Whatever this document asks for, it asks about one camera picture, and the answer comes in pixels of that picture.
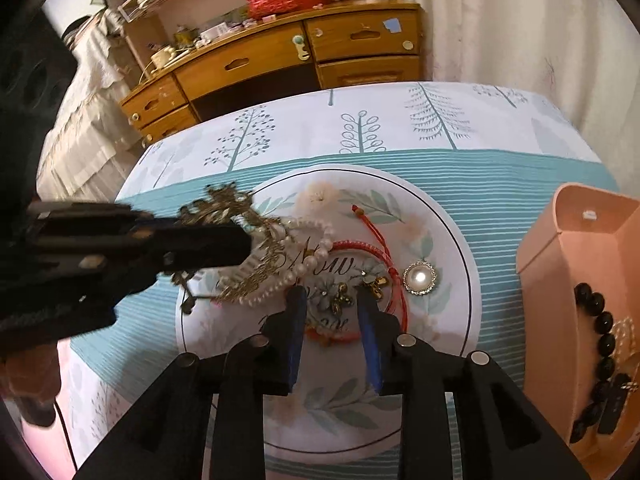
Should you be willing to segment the left human hand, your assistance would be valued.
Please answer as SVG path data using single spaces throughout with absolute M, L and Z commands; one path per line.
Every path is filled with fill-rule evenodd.
M 1 397 L 13 401 L 29 425 L 49 428 L 61 391 L 56 344 L 42 344 L 1 357 Z

